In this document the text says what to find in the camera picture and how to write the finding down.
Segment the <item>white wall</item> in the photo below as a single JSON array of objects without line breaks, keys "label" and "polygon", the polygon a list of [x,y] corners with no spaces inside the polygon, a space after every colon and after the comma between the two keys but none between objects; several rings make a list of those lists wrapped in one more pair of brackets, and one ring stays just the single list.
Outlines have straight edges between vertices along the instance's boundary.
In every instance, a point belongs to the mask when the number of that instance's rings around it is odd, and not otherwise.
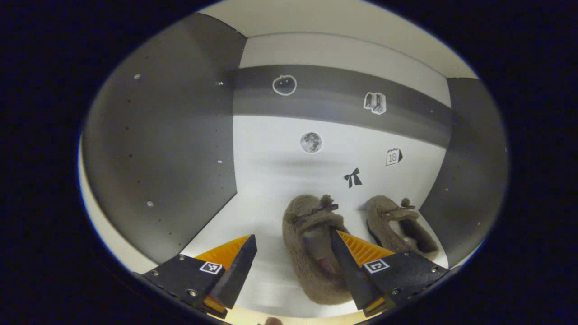
[{"label": "white wall", "polygon": [[[308,132],[323,139],[317,154],[302,151]],[[445,149],[383,131],[324,121],[272,116],[234,116],[237,191],[289,203],[301,194],[330,194],[343,209],[359,209],[375,195],[396,202],[408,197],[417,208],[438,175]],[[386,152],[403,159],[386,166]],[[349,188],[346,174],[359,168],[361,186]]]},{"label": "white wall", "polygon": [[226,0],[200,12],[249,38],[288,32],[347,36],[399,51],[447,78],[477,78],[455,52],[427,31],[361,0]]}]

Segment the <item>black bow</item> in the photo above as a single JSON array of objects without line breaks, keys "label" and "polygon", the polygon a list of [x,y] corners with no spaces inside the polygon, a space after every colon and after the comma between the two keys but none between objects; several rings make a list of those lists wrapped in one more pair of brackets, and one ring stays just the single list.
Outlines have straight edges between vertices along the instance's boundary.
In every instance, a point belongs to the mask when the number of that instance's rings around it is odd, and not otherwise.
[{"label": "black bow", "polygon": [[353,173],[351,173],[351,174],[349,174],[349,175],[345,175],[345,177],[343,177],[343,178],[345,178],[345,180],[348,180],[348,181],[349,181],[349,188],[351,188],[351,187],[353,186],[353,183],[352,183],[352,181],[351,181],[352,179],[353,179],[353,181],[355,182],[355,185],[362,185],[362,184],[361,184],[361,181],[360,181],[360,178],[357,177],[357,174],[359,174],[359,173],[360,173],[360,169],[359,169],[359,168],[356,168],[356,169],[353,171]]}]

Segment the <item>slipper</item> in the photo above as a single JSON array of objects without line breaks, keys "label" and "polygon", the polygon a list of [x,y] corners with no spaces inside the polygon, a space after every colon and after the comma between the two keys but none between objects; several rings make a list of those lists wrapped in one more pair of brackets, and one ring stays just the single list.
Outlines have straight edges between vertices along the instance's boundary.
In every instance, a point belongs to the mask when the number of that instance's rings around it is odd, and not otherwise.
[{"label": "slipper", "polygon": [[352,299],[331,249],[332,229],[349,233],[330,196],[294,198],[283,216],[283,241],[301,288],[313,302],[337,305]]},{"label": "slipper", "polygon": [[[419,214],[415,206],[411,206],[407,198],[402,206],[383,195],[378,195],[368,201],[367,227],[369,233],[378,245],[394,253],[413,250],[432,260],[438,254],[438,246],[430,234],[416,221]],[[390,221],[398,221],[401,233],[410,237],[406,242],[391,227]]]}]

